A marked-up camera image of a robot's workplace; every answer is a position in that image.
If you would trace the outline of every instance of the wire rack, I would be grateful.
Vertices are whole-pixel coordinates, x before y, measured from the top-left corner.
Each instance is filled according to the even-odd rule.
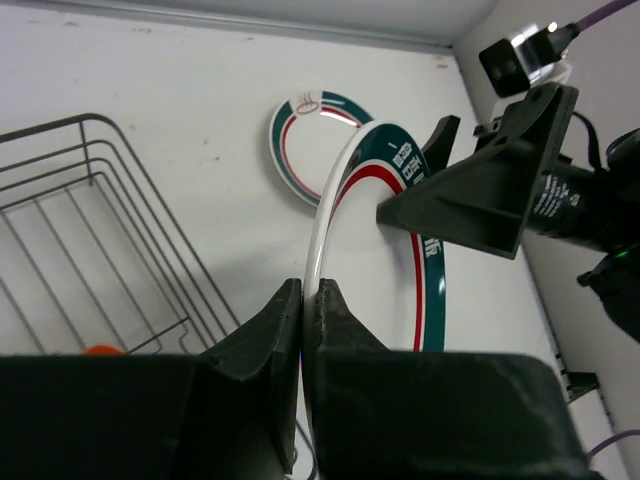
[[[198,354],[240,325],[122,130],[0,135],[0,354]],[[298,424],[296,458],[313,459]],[[295,478],[315,477],[315,461]]]

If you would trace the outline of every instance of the table surface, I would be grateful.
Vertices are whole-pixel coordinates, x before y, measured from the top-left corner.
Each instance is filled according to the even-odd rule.
[[[241,319],[304,273],[314,209],[284,186],[267,144],[283,99],[333,90],[418,144],[454,114],[453,160],[474,147],[451,56],[10,6],[0,6],[0,31],[0,131],[86,111],[113,118]],[[449,244],[445,255],[446,347],[556,368],[523,255]]]

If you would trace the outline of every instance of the dish rack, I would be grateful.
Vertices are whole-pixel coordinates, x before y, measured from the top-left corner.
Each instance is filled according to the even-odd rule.
[[[2,355],[198,354],[240,325],[122,130],[91,113],[0,135],[0,316]],[[296,443],[313,457],[300,424]]]

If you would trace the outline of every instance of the plate rim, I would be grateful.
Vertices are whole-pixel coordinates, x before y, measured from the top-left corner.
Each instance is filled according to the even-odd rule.
[[[407,135],[407,138],[411,139],[411,142],[413,143],[413,145],[416,146],[417,150],[419,151],[419,148],[417,147],[417,144],[415,143],[413,138],[400,125],[394,122],[385,122],[380,120],[374,120],[372,122],[367,123],[366,125],[363,125],[353,135],[353,137],[349,140],[349,142],[343,148],[342,152],[340,153],[340,156],[338,157],[337,161],[333,165],[333,168],[331,169],[329,177],[327,178],[327,182],[325,183],[325,187],[322,192],[322,197],[320,199],[320,204],[318,206],[316,218],[313,225],[311,241],[309,242],[309,251],[307,255],[307,263],[305,266],[305,276],[304,276],[304,284],[303,284],[305,326],[311,325],[313,322],[313,312],[315,310],[314,309],[315,297],[319,289],[321,269],[322,269],[322,263],[323,263],[323,257],[324,257],[324,247],[326,244],[326,239],[329,231],[331,216],[332,216],[332,212],[333,212],[334,205],[338,195],[342,191],[342,188],[345,182],[354,173],[353,171],[349,171],[349,172],[347,171],[348,168],[351,166],[350,164],[351,164],[352,157],[356,153],[357,149],[360,147],[363,140],[365,140],[365,138],[374,130],[382,126],[391,126],[391,127],[400,129],[404,134]],[[420,158],[424,161],[424,164],[426,165],[427,171],[428,171],[428,165],[426,163],[426,160],[422,156],[422,152],[420,152]],[[429,351],[442,351],[444,348],[444,330],[445,330],[444,317],[445,317],[445,308],[446,308],[445,278],[446,276],[445,276],[445,269],[444,269],[444,249],[442,246],[442,242],[440,240],[437,240],[437,241],[439,242],[440,248],[439,248],[439,251],[437,252],[437,258],[434,260],[437,260],[441,263],[441,268],[440,268],[441,272],[435,272],[435,278],[439,278],[438,285],[437,285],[438,295],[436,296],[436,301],[441,303],[441,308],[440,308],[441,312],[439,315],[436,315],[436,318],[434,318],[433,321],[436,322],[436,325],[434,326],[434,330],[438,333],[438,336],[441,338],[430,339],[429,343],[432,343],[431,341],[433,341],[433,343],[435,343],[436,346],[433,347],[433,345],[430,345],[430,347],[428,348]],[[436,262],[433,262],[433,263],[435,264],[435,269],[438,269],[439,264],[437,264]],[[425,262],[422,266],[425,282],[428,282],[428,277],[430,277],[429,275],[430,270],[433,269],[433,267],[432,268],[429,268],[429,267],[430,265],[427,265],[427,261],[425,258]],[[429,284],[425,284],[425,287],[424,287],[424,291],[425,291],[424,312],[425,313],[423,314],[424,319],[426,319],[427,317],[426,309],[428,308],[430,303],[429,291],[433,292],[434,288],[435,288],[435,285],[429,286]],[[420,333],[421,342],[419,345],[419,350],[421,351],[425,350],[425,344],[427,343],[426,323],[427,322],[424,322],[424,324],[422,325],[422,331]]]
[[[321,195],[311,190],[302,182],[302,180],[297,178],[290,163],[287,168],[288,162],[285,161],[285,158],[283,158],[279,152],[282,149],[281,145],[283,137],[286,135],[288,128],[295,119],[300,117],[290,108],[291,101],[298,96],[302,97],[305,94],[312,92],[320,92],[320,106],[323,110],[329,109],[336,114],[346,114],[346,116],[349,116],[351,120],[358,123],[355,127],[356,129],[359,129],[363,125],[371,122],[373,117],[349,97],[329,90],[300,90],[297,94],[289,96],[274,110],[269,122],[269,151],[271,153],[271,160],[273,161],[280,178],[282,178],[289,189],[304,202],[317,207],[320,203]],[[287,114],[285,118],[280,119],[279,116],[283,112]]]

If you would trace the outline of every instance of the metal wire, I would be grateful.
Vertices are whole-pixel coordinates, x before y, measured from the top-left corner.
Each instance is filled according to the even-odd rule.
[[[94,127],[108,132],[108,138],[92,138]],[[0,322],[0,354],[7,349],[82,353],[97,343],[113,343],[129,354],[197,354],[238,327],[226,298],[112,120],[84,114],[0,135],[0,162],[4,147],[40,145],[37,139],[53,134],[64,141],[52,139],[52,144],[68,146],[0,165],[0,234],[6,232],[7,239],[0,242],[0,300],[6,300],[2,305],[9,317]],[[60,280],[63,271],[66,277]],[[27,275],[31,283],[25,286]],[[73,294],[68,284],[78,286]],[[43,315],[37,303],[52,308]],[[77,314],[78,304],[83,315]],[[8,327],[11,335],[24,335],[33,350],[9,348],[13,338],[2,333]],[[299,423],[297,428],[302,445],[295,460],[302,446],[313,458],[308,435]],[[308,478],[316,471],[314,459]]]

